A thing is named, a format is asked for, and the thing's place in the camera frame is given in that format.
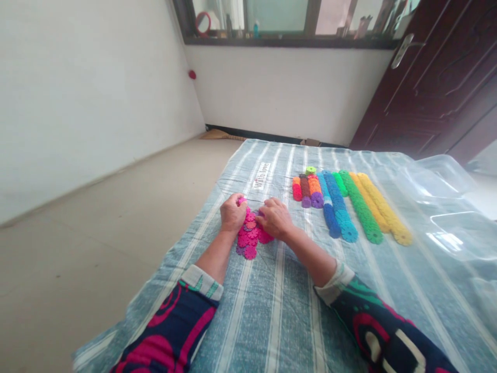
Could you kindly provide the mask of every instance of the person's left hand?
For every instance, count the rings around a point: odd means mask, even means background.
[[[243,197],[242,193],[232,194],[221,205],[221,232],[238,233],[245,221],[247,201],[237,206],[237,201]]]

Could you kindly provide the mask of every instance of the blue striped sheet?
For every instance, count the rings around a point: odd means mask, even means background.
[[[395,176],[411,161],[399,153],[245,141],[229,160],[202,211],[130,303],[126,318],[73,354],[75,370],[101,372],[117,361],[182,272],[216,235],[221,203],[230,194],[243,192],[253,209],[269,196],[283,200],[297,226],[344,260],[399,314],[413,320],[461,372],[497,371],[496,337],[478,309],[471,284],[474,277],[496,280],[494,264],[456,261],[426,235],[433,230],[429,216],[474,207],[464,200],[424,206],[405,196]],[[262,162],[271,163],[269,178],[262,189],[254,189]],[[349,198],[345,204],[359,239],[355,243],[332,239],[323,210],[303,209],[291,197],[292,177],[306,166],[368,174],[413,232],[413,245],[402,247],[390,235],[380,245],[369,243]],[[485,227],[475,234],[485,234]],[[259,245],[258,253],[255,260],[246,261],[233,248],[221,305],[192,371],[365,371],[350,336],[316,297],[308,274],[291,250],[275,240]]]

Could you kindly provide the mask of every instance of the baseboard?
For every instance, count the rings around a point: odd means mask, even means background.
[[[161,154],[162,152],[165,152],[166,150],[172,149],[172,148],[174,148],[174,147],[176,147],[176,146],[178,146],[178,145],[180,145],[180,144],[182,144],[184,142],[187,142],[187,141],[193,140],[195,138],[198,138],[200,135],[197,134],[197,135],[192,136],[192,137],[190,137],[190,138],[188,138],[188,139],[186,139],[184,141],[181,141],[181,142],[179,142],[177,144],[170,145],[170,146],[165,147],[165,148],[163,148],[161,150],[158,150],[158,151],[156,151],[156,152],[154,152],[154,153],[152,153],[150,155],[147,155],[147,156],[145,156],[143,158],[140,158],[140,159],[138,159],[136,161],[128,163],[127,165],[125,165],[125,166],[123,166],[123,167],[121,167],[121,168],[119,168],[119,169],[117,169],[115,171],[109,172],[108,174],[105,174],[105,175],[103,175],[103,176],[101,176],[99,178],[96,178],[96,179],[94,179],[92,181],[89,181],[88,183],[85,183],[85,184],[83,184],[83,185],[81,185],[81,186],[79,186],[79,187],[77,187],[77,188],[75,188],[75,189],[73,189],[73,190],[71,190],[71,191],[69,191],[67,193],[64,193],[63,195],[61,195],[59,197],[53,198],[53,199],[51,199],[51,200],[49,200],[49,201],[47,201],[45,203],[42,203],[41,205],[38,205],[38,206],[32,208],[31,210],[23,212],[22,214],[17,215],[16,217],[14,217],[12,219],[9,219],[9,220],[7,220],[7,221],[5,221],[3,223],[0,223],[0,229],[13,227],[17,223],[19,223],[21,220],[24,220],[27,217],[29,217],[29,216],[37,213],[37,212],[40,212],[40,211],[46,209],[48,206],[50,206],[50,205],[52,205],[54,203],[63,201],[65,199],[68,199],[68,198],[72,197],[73,195],[75,195],[76,193],[79,193],[80,191],[82,191],[82,190],[84,190],[86,188],[92,187],[92,186],[94,186],[94,185],[96,185],[96,184],[104,181],[105,179],[107,179],[107,178],[109,178],[111,176],[120,174],[120,173],[126,171],[128,168],[134,167],[134,166],[136,166],[136,165],[138,165],[138,164],[140,164],[142,162],[145,162],[146,160],[148,160],[150,158],[153,158],[153,157]]]
[[[222,126],[213,125],[213,124],[206,124],[206,131],[212,130],[212,129],[221,130],[221,131],[224,131],[227,134],[233,135],[233,136],[241,136],[241,137],[246,137],[246,138],[256,138],[256,139],[265,140],[265,141],[284,142],[286,144],[299,145],[300,142],[302,141],[301,138],[296,138],[296,137],[271,135],[271,134],[266,134],[266,133],[262,133],[262,132],[247,131],[247,130],[240,130],[238,128],[222,127]],[[328,142],[322,142],[321,146],[325,147],[325,148],[345,148],[345,149],[347,149],[347,147],[345,147],[343,145],[330,144]]]

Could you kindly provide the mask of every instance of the label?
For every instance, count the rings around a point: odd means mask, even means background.
[[[266,184],[266,181],[269,176],[269,171],[271,170],[271,163],[261,163],[259,166],[259,170],[255,176],[254,184],[252,185],[252,189],[262,189]]]

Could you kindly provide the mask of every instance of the sleeve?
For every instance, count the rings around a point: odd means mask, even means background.
[[[222,293],[222,285],[192,265],[111,372],[188,371]]]
[[[317,295],[353,336],[371,371],[456,372],[445,354],[410,320],[398,315],[344,263]]]

